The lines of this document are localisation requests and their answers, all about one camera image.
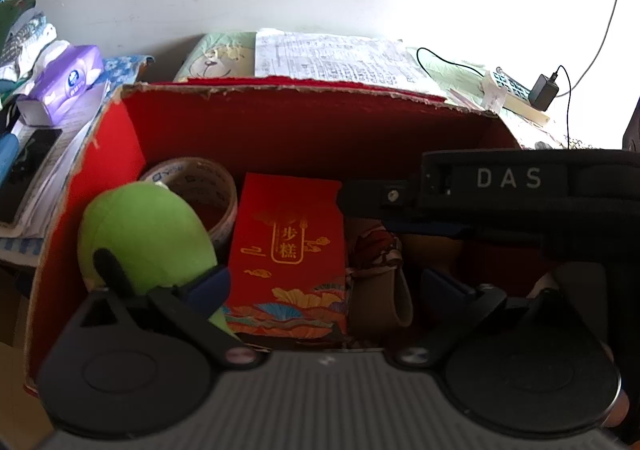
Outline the blue bottle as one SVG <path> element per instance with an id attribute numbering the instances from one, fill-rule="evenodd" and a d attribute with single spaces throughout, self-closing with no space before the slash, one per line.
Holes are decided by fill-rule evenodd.
<path id="1" fill-rule="evenodd" d="M 12 132 L 3 134 L 0 139 L 0 184 L 6 180 L 9 171 L 20 152 L 20 142 Z"/>

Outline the black charger adapter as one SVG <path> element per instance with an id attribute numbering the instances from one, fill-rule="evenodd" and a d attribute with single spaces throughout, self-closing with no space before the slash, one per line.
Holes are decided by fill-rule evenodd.
<path id="1" fill-rule="evenodd" d="M 528 102 L 538 111 L 547 111 L 559 91 L 555 83 L 558 73 L 554 72 L 550 76 L 540 74 L 534 87 L 529 91 Z"/>

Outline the brown patterned pouch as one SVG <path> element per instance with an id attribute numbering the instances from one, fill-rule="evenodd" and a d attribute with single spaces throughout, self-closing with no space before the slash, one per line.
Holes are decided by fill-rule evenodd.
<path id="1" fill-rule="evenodd" d="M 413 308 L 398 237 L 378 220 L 347 218 L 345 239 L 350 334 L 375 336 L 410 326 Z"/>

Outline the printed paper sheet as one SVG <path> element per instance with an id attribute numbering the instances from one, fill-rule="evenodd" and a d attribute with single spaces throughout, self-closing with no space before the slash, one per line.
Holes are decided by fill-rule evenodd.
<path id="1" fill-rule="evenodd" d="M 261 28 L 255 38 L 254 72 L 257 77 L 352 82 L 445 95 L 399 40 Z"/>

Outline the purple tissue pack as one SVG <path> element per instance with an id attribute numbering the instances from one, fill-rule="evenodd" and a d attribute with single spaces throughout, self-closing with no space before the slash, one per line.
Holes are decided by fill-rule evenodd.
<path id="1" fill-rule="evenodd" d="M 25 125 L 53 127 L 103 72 L 100 48 L 55 40 L 43 49 L 16 104 Z"/>

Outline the white power strip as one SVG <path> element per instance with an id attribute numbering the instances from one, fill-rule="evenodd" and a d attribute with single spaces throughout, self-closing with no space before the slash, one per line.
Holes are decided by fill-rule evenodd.
<path id="1" fill-rule="evenodd" d="M 526 118 L 538 126 L 547 125 L 550 118 L 544 112 L 535 109 L 528 100 L 529 90 L 510 77 L 501 68 L 488 71 L 483 77 L 483 88 L 496 88 L 504 95 L 503 106 L 509 111 Z"/>

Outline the green plush toy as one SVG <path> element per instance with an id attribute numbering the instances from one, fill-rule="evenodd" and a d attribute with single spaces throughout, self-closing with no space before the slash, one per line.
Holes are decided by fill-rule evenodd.
<path id="1" fill-rule="evenodd" d="M 185 285 L 188 301 L 231 333 L 222 311 L 230 278 L 218 264 L 216 247 L 229 239 L 237 212 L 233 184 L 197 203 L 151 181 L 105 191 L 82 214 L 77 241 L 82 280 L 90 291 L 115 291 L 111 270 L 94 261 L 96 254 L 111 254 L 124 270 L 122 285 L 134 294 Z"/>

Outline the red cardboard box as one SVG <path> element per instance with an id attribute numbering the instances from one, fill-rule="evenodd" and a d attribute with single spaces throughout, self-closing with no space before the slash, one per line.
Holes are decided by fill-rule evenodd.
<path id="1" fill-rule="evenodd" d="M 198 156 L 235 176 L 406 179 L 426 152 L 517 146 L 498 115 L 406 90 L 283 76 L 122 86 L 82 144 L 44 240 L 25 389 L 36 391 L 44 359 L 87 294 L 76 255 L 85 207 L 159 162 Z"/>

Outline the blue patterned cloth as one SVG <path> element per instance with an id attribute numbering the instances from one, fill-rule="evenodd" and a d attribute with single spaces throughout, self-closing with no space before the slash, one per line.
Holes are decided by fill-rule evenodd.
<path id="1" fill-rule="evenodd" d="M 134 84 L 154 61 L 154 57 L 149 54 L 104 58 L 103 70 L 96 79 L 96 84 L 107 84 L 111 89 L 120 85 Z"/>

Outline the tape roll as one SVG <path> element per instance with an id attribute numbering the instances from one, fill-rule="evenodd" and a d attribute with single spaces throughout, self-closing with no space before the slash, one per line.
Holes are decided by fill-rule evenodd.
<path id="1" fill-rule="evenodd" d="M 206 158 L 173 158 L 140 177 L 178 194 L 195 210 L 215 248 L 231 236 L 238 214 L 238 192 L 224 166 Z"/>

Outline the red gift packet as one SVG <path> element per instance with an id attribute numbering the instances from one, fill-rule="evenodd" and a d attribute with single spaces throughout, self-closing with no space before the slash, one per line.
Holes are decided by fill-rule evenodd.
<path id="1" fill-rule="evenodd" d="M 346 333 L 346 243 L 335 180 L 249 173 L 231 239 L 228 325 L 318 340 Z"/>

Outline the patterned bed sheet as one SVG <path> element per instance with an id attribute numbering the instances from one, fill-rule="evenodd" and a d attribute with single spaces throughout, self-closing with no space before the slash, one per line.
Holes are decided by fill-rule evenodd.
<path id="1" fill-rule="evenodd" d="M 210 33 L 196 44 L 175 76 L 178 83 L 223 77 L 257 77 L 255 75 L 255 38 L 257 32 Z M 521 118 L 503 106 L 504 95 L 496 88 L 483 88 L 483 77 L 493 69 L 446 60 L 425 47 L 404 44 L 420 68 L 445 93 L 444 102 L 474 111 L 497 114 L 525 149 L 590 149 L 591 144 L 566 130 L 550 118 L 547 125 Z"/>

